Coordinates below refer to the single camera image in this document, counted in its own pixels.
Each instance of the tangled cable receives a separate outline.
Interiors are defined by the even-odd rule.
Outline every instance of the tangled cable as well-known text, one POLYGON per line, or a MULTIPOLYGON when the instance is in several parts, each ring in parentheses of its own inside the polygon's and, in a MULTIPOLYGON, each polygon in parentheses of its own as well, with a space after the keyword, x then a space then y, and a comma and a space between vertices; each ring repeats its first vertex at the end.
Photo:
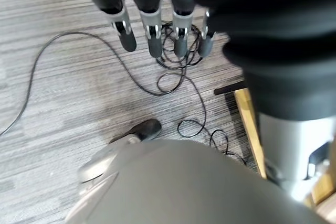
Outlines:
POLYGON ((123 62, 123 60, 120 58, 119 54, 114 50, 114 48, 106 40, 102 39, 101 37, 99 37, 97 35, 94 35, 94 34, 81 32, 81 31, 66 31, 64 33, 56 35, 54 38, 52 38, 47 43, 45 43, 42 46, 41 50, 38 52, 38 54, 37 54, 37 56, 35 58, 33 67, 31 69, 31 72, 30 72, 28 89, 27 89, 27 93, 26 93, 26 98, 25 98, 24 104, 23 104, 23 106, 22 106, 19 114, 17 115, 17 117, 12 121, 12 123, 3 132, 0 133, 0 136, 4 135, 6 132, 8 132, 18 122, 18 120, 21 118, 22 114, 24 113, 24 111, 25 111, 25 109, 26 109, 26 107, 28 105, 30 93, 31 93, 31 90, 32 90, 31 88, 32 88, 32 84, 33 84, 33 78, 34 78, 34 73, 35 73, 35 70, 36 70, 36 66, 37 66, 38 60, 41 57, 41 55, 43 54, 44 50, 50 44, 52 44, 55 40, 57 40, 60 37, 67 36, 67 35, 75 35, 75 34, 77 34, 77 35, 86 35, 86 36, 98 39, 102 43, 104 43, 113 52, 113 54, 116 56, 116 58, 119 60, 119 62, 122 64, 122 66, 124 67, 125 71, 129 75, 129 77, 132 79, 132 81, 141 90, 143 90, 144 92, 146 92, 148 94, 151 94, 151 95, 154 95, 154 96, 157 96, 157 97, 160 97, 160 96, 163 96, 163 95, 167 95, 167 94, 170 94, 170 93, 174 92, 175 90, 177 90, 182 85, 182 83, 183 83, 184 80, 189 81, 192 84, 192 86, 194 87, 195 92, 197 93, 197 95, 199 97, 199 100, 201 102, 202 109, 203 109, 203 112, 204 112, 204 120, 203 120, 203 123, 200 123, 200 122, 198 122, 196 120, 191 120, 191 119, 182 120, 177 125, 177 132, 179 133, 179 135, 182 136, 182 137, 185 137, 185 138, 190 138, 190 137, 194 137, 194 136, 199 135, 203 130, 205 130, 205 132, 209 136, 209 146, 210 147, 214 147, 217 150, 219 150, 219 146, 217 146, 216 142, 214 141, 214 135, 217 132, 221 132, 223 134, 223 136, 224 136, 225 145, 226 145, 225 149, 223 151, 221 151, 221 152, 223 154, 225 154, 225 155, 236 156, 239 160, 241 160, 244 163, 244 165, 247 165, 247 161, 244 160, 240 155, 238 155, 238 154, 236 154, 236 153, 234 153, 232 151, 229 151, 228 136, 227 136, 227 134, 223 130, 217 129, 213 133, 210 133, 210 131, 205 127, 206 117, 207 117, 205 103, 204 103, 203 98, 202 98, 202 96, 201 96, 201 94, 200 94, 200 92, 199 92, 196 84, 194 83, 194 81, 192 79, 190 79, 188 76, 186 76, 187 68, 189 66, 195 66, 195 65, 197 65, 202 60, 202 58, 200 56, 198 56, 198 58, 196 56, 198 45, 199 45, 200 39, 201 39, 201 32, 200 32, 200 30, 195 25, 191 26, 191 31, 192 31, 192 34, 195 36, 195 40, 193 41, 192 45, 189 47, 186 55, 184 57, 182 57, 182 58, 178 58, 177 60, 172 60, 171 58, 168 57, 168 55, 167 55, 166 52, 171 52, 171 51, 173 51, 173 49, 167 49, 165 47, 166 42, 168 40, 170 40, 171 42, 174 42, 174 38, 172 36, 172 32, 173 32, 172 22, 163 22, 162 31, 161 31, 164 34, 164 39, 163 39, 163 56, 161 58, 157 58, 156 61, 162 67, 167 68, 169 70, 175 70, 175 71, 178 70, 178 71, 180 71, 180 73, 178 73, 178 72, 168 72, 168 73, 164 73, 161 76, 159 76, 158 80, 156 81, 156 87, 159 90, 159 92, 150 91, 150 90, 146 89, 144 86, 142 86, 134 78, 134 76, 131 74, 130 70, 127 68, 127 66, 125 65, 125 63, 123 62), (177 64, 177 66, 168 66, 166 64, 166 62, 177 64), (166 76, 179 76, 178 83, 173 88, 171 88, 169 90, 164 90, 160 86, 160 81, 162 80, 162 78, 164 78, 166 76), (201 128, 196 133, 194 133, 192 135, 185 135, 185 134, 181 133, 181 126, 184 123, 187 123, 187 122, 195 123, 195 124, 199 125, 201 128))

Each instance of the black rubber cover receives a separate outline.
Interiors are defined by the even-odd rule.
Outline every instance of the black rubber cover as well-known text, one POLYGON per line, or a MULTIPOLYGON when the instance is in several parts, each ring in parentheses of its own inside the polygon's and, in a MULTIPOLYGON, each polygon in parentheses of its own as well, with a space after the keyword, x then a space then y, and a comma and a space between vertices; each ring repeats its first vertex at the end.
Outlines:
POLYGON ((188 43, 186 39, 183 39, 183 36, 179 36, 178 40, 174 43, 174 53, 176 56, 183 58, 188 51, 188 43))
POLYGON ((126 34, 126 32, 120 33, 119 39, 126 51, 135 51, 137 42, 135 41, 133 30, 131 30, 130 34, 126 34))
POLYGON ((152 36, 152 38, 148 40, 148 49, 152 57, 154 58, 161 57, 162 54, 161 38, 157 39, 155 36, 152 36))
POLYGON ((202 58, 205 58, 210 54, 214 41, 210 36, 206 36, 206 38, 202 39, 199 43, 198 53, 202 58))
POLYGON ((308 43, 299 50, 278 43, 272 52, 266 45, 231 41, 223 49, 231 62, 243 68, 256 109, 297 121, 336 115, 336 50, 325 45, 309 51, 308 43))

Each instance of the striped carpet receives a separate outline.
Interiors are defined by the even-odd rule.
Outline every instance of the striped carpet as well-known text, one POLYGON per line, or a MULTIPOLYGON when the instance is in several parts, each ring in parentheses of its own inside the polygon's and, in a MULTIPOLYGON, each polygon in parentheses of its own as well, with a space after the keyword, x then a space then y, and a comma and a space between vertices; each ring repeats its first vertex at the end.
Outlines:
MULTIPOLYGON (((63 31, 85 31, 106 39, 139 82, 155 90, 158 76, 166 70, 149 56, 133 1, 127 0, 127 6, 138 43, 135 52, 121 47, 91 0, 0 0, 0 131, 22 106, 36 53, 63 31)), ((168 0, 162 13, 163 19, 172 19, 168 0)), ((196 9, 198 27, 203 14, 203 9, 196 9)), ((241 71, 221 53, 225 41, 224 35, 217 36, 211 56, 189 68, 188 76, 205 101, 208 129, 225 130, 230 149, 247 157, 247 138, 234 97, 213 95, 213 89, 241 80, 241 71)), ((167 78, 164 86, 175 82, 167 78)), ((63 223, 78 199, 78 167, 114 136, 148 118, 161 121, 160 138, 179 140, 178 122, 201 121, 203 112, 187 81, 177 92, 153 97, 134 85, 100 41, 77 35, 56 41, 39 61, 23 117, 0 137, 0 223, 63 223)), ((186 130, 197 129, 190 125, 186 130)), ((203 133, 193 139, 208 140, 203 133)), ((248 165, 254 167, 252 157, 248 165)))

